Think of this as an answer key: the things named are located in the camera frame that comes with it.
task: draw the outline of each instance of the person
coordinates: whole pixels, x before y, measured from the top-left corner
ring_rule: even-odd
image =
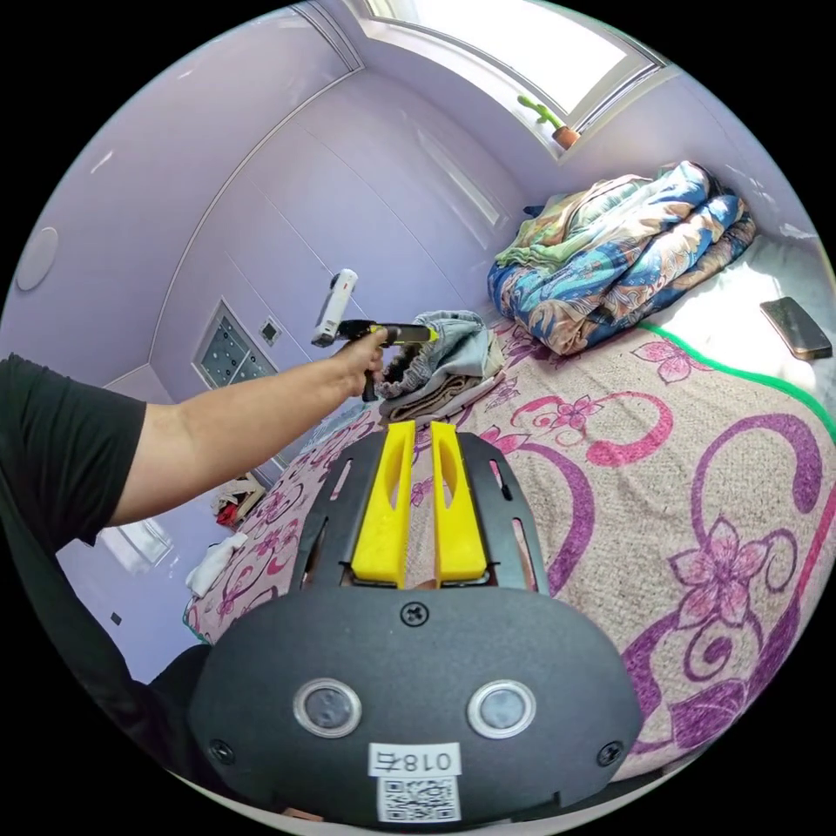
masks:
[[[266,462],[359,396],[367,371],[379,378],[385,339],[385,331],[370,334],[326,360],[169,406],[79,383],[14,354],[0,361],[0,519],[33,610],[110,719],[166,769],[205,789],[234,798],[185,721],[211,648],[190,648],[150,684],[135,681],[57,553]]]

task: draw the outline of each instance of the purple wall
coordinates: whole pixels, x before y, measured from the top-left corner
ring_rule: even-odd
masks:
[[[526,203],[603,178],[650,176],[660,165],[691,158],[749,201],[762,232],[776,238],[818,237],[765,148],[717,97],[683,72],[672,73],[622,111],[599,120],[556,162],[531,130],[469,81],[423,55],[367,37],[344,0],[319,2],[368,69],[412,88],[473,131],[484,149],[506,165]]]
[[[212,209],[163,312],[152,365],[175,400],[221,297],[279,370],[323,356],[311,332],[331,276],[360,276],[350,315],[411,320],[480,307],[523,192],[467,131],[398,82],[361,71],[283,125]]]
[[[107,388],[141,401],[172,402],[150,366]],[[185,578],[206,549],[230,533],[214,521],[210,501],[211,495],[201,496],[156,517],[174,548],[144,575],[128,573],[102,543],[90,548],[76,540],[58,553],[76,594],[110,633],[131,674],[141,682],[150,682],[197,642],[182,620],[191,595]],[[113,612],[122,618],[119,626],[111,620]]]
[[[35,290],[12,287],[0,356],[16,351],[98,386],[146,363],[175,268],[219,189],[274,126],[347,72],[285,9],[154,79],[84,148],[44,208],[35,229],[57,229],[56,261]]]

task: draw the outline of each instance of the bed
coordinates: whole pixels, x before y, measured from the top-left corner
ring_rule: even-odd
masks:
[[[836,361],[794,361],[758,310],[794,295],[836,342],[816,253],[757,237],[672,307],[561,357],[493,322],[504,381],[450,419],[505,454],[537,521],[549,593],[622,654],[644,727],[617,777],[710,743],[804,629],[836,556]],[[362,412],[288,467],[185,622],[214,643],[287,591],[332,462],[382,431]],[[427,430],[415,447],[408,585],[433,576]],[[548,646],[549,637],[543,637]]]

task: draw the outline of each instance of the screw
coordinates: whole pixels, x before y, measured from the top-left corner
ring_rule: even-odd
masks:
[[[223,740],[213,740],[209,744],[209,752],[224,766],[232,766],[235,763],[235,752]]]
[[[598,753],[598,765],[612,766],[621,757],[621,753],[623,750],[624,744],[620,743],[617,740],[613,740],[612,743],[608,743]]]
[[[407,627],[420,627],[426,624],[429,619],[429,610],[422,603],[408,603],[401,610],[401,621]]]

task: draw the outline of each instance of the label sticker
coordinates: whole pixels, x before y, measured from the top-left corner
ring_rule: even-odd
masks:
[[[377,818],[392,824],[461,821],[458,778],[378,778]]]
[[[415,746],[370,743],[368,774],[384,779],[454,778],[462,774],[462,752],[457,743]]]

